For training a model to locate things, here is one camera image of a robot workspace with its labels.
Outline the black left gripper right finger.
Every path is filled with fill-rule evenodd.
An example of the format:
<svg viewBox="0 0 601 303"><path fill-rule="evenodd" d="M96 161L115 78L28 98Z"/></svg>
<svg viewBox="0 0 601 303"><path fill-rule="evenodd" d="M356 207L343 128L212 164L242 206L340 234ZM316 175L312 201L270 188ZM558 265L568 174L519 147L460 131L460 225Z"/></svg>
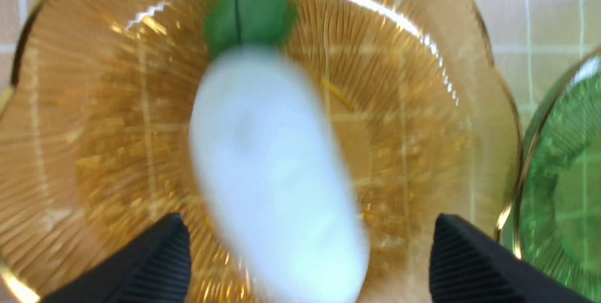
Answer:
<svg viewBox="0 0 601 303"><path fill-rule="evenodd" d="M434 303L586 303L458 215L440 214L430 252Z"/></svg>

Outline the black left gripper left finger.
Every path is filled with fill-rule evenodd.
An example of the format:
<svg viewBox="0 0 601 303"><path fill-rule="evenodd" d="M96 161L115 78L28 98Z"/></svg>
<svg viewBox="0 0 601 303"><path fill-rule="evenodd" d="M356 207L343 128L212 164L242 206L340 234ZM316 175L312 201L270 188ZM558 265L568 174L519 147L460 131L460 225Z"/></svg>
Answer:
<svg viewBox="0 0 601 303"><path fill-rule="evenodd" d="M182 215L162 217L133 241L43 303L184 303L192 277L190 234Z"/></svg>

